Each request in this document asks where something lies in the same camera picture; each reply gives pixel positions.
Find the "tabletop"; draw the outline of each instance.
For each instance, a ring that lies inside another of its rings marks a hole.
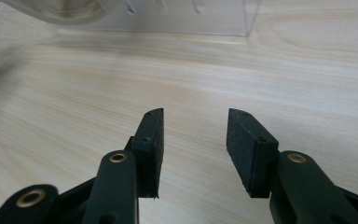
[[[226,150],[230,108],[358,194],[358,1],[265,0],[249,37],[66,30],[0,3],[0,205],[64,192],[165,112],[159,200],[141,223],[272,223]]]

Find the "wood grain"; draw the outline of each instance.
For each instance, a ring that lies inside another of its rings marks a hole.
[[[160,199],[142,223],[272,223],[225,147],[231,107],[358,193],[358,1],[263,1],[249,38],[57,29],[0,4],[0,205],[60,192],[164,107]]]

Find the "black object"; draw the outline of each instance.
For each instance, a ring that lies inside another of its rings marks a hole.
[[[227,151],[252,198],[266,198],[278,224],[358,224],[358,195],[336,187],[309,156],[278,151],[249,113],[229,109]]]
[[[139,223],[138,198],[158,197],[163,120],[162,108],[147,112],[125,150],[106,154],[95,178],[61,195],[50,185],[15,193],[0,208],[0,224]]]

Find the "wooden table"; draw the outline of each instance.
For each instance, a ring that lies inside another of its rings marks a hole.
[[[142,223],[272,223],[227,154],[227,113],[358,193],[358,1],[265,0],[249,38],[57,29],[0,4],[0,205],[96,175],[164,107],[160,199]]]

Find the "metal ring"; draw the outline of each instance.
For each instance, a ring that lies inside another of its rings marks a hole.
[[[307,162],[307,159],[299,154],[296,153],[292,153],[287,155],[287,158],[289,158],[289,160],[293,161],[293,162],[297,162],[297,163],[304,163]]]
[[[122,162],[124,160],[127,159],[127,155],[126,154],[123,154],[123,153],[118,153],[118,154],[115,154],[115,155],[112,155],[109,160],[111,162]]]
[[[33,194],[36,195],[36,198],[32,200],[26,200],[28,196]],[[37,203],[40,203],[45,198],[45,196],[46,192],[43,189],[33,189],[21,195],[21,197],[17,200],[16,205],[20,208],[30,207]]]

